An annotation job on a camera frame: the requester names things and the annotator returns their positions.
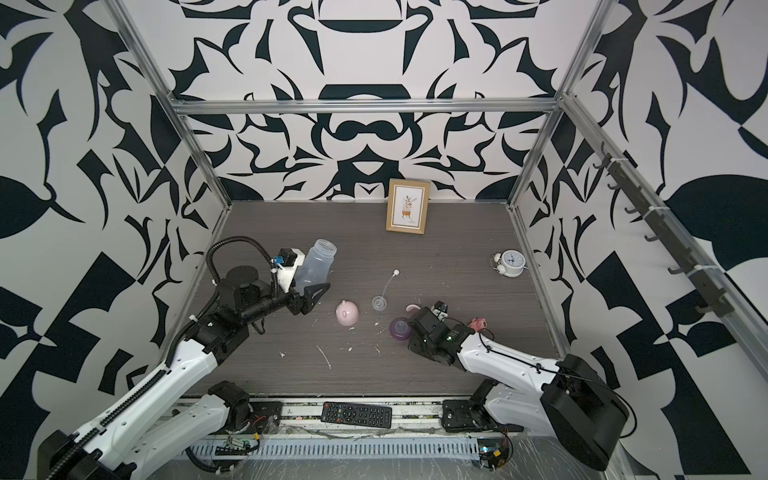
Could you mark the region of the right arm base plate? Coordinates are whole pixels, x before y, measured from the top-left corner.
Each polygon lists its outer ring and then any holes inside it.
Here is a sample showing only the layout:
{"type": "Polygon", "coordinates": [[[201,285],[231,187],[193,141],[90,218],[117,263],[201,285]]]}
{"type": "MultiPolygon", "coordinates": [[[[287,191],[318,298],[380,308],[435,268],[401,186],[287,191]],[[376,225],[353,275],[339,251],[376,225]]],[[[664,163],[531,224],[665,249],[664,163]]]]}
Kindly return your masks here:
{"type": "Polygon", "coordinates": [[[505,424],[497,422],[483,406],[471,400],[444,400],[440,424],[448,433],[508,432],[505,424]]]}

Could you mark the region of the clear baby bottle body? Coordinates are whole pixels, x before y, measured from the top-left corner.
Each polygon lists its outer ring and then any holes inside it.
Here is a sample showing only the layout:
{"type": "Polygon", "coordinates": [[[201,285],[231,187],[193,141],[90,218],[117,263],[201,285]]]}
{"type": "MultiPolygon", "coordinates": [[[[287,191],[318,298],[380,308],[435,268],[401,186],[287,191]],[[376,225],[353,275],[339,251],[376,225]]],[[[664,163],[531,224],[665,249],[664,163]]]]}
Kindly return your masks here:
{"type": "Polygon", "coordinates": [[[316,240],[296,272],[295,289],[300,295],[304,294],[307,287],[326,282],[336,253],[337,247],[331,241],[316,240]]]}

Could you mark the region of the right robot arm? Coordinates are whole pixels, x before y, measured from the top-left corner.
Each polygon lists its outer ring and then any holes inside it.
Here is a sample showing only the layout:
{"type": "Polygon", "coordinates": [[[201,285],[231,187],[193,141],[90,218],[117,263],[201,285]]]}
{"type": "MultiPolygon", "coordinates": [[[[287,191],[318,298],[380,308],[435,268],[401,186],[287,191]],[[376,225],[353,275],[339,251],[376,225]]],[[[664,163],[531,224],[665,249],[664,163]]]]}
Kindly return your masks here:
{"type": "Polygon", "coordinates": [[[528,355],[448,317],[445,308],[438,302],[409,318],[409,350],[484,378],[469,399],[444,408],[446,431],[551,436],[583,465],[608,468],[634,415],[623,397],[582,358],[528,355]]]}

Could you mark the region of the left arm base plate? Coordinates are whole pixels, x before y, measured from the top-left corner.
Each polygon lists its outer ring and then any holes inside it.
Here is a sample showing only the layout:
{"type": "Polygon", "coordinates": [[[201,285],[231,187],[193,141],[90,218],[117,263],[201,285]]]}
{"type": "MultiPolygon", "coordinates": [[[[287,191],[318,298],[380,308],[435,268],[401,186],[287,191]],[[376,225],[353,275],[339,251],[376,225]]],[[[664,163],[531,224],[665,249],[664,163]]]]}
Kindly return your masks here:
{"type": "Polygon", "coordinates": [[[243,423],[237,429],[230,430],[230,433],[234,435],[273,434],[281,425],[282,409],[283,403],[280,401],[251,402],[243,423]]]}

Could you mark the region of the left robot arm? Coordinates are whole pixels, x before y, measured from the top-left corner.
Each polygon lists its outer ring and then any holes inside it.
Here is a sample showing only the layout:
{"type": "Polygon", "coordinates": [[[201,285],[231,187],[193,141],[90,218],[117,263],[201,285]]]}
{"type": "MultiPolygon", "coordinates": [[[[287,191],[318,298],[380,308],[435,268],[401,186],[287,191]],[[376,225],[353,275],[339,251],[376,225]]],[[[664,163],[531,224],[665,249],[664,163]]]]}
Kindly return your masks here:
{"type": "Polygon", "coordinates": [[[39,447],[40,479],[145,479],[203,437],[250,425],[250,396],[229,381],[211,387],[191,407],[161,416],[249,337],[264,334],[266,317],[285,309],[312,312],[330,289],[337,248],[319,239],[303,253],[271,255],[255,239],[214,243],[205,264],[215,286],[200,313],[173,337],[165,357],[111,407],[74,433],[51,434],[39,447]]]}

